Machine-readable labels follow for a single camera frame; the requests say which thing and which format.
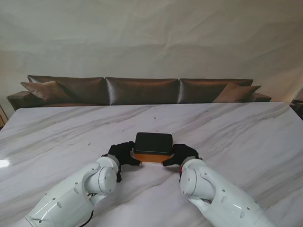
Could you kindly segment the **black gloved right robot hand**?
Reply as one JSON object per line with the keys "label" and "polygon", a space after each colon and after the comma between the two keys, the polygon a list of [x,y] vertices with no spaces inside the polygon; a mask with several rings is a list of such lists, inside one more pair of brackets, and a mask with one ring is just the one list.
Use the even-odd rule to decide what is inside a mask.
{"label": "black gloved right robot hand", "polygon": [[172,157],[162,162],[163,166],[181,165],[188,157],[199,159],[198,152],[186,144],[174,144],[172,146]]}

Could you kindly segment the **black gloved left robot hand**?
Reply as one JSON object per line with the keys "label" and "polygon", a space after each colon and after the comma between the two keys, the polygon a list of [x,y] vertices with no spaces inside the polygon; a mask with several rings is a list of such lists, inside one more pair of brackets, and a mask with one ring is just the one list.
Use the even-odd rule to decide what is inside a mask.
{"label": "black gloved left robot hand", "polygon": [[133,141],[123,142],[117,145],[112,145],[108,151],[109,155],[115,156],[120,165],[140,166],[141,161],[131,156],[131,151],[134,148]]}

